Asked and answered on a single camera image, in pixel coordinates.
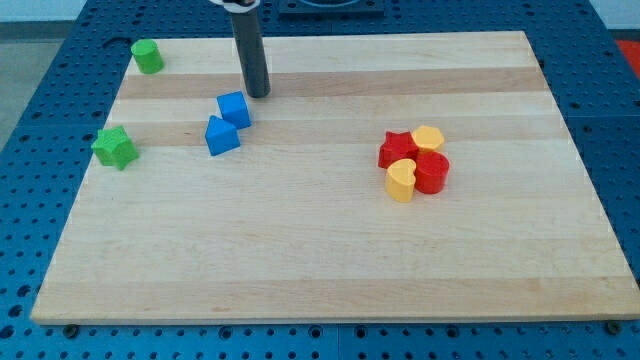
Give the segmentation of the white flange above rod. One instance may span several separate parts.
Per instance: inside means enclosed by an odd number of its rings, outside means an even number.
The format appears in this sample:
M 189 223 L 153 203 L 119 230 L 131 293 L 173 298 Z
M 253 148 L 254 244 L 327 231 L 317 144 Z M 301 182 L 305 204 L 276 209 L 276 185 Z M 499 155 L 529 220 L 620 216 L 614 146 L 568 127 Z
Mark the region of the white flange above rod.
M 251 11 L 261 4 L 261 0 L 209 0 L 226 11 Z

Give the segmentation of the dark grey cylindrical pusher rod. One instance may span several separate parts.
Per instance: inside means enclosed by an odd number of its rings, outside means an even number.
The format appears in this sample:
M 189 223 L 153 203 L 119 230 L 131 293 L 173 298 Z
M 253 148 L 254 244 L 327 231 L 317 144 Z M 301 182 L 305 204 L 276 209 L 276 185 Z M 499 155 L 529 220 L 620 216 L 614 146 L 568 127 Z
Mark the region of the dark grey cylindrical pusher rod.
M 232 14 L 231 24 L 246 93 L 252 98 L 264 98 L 271 86 L 258 10 Z

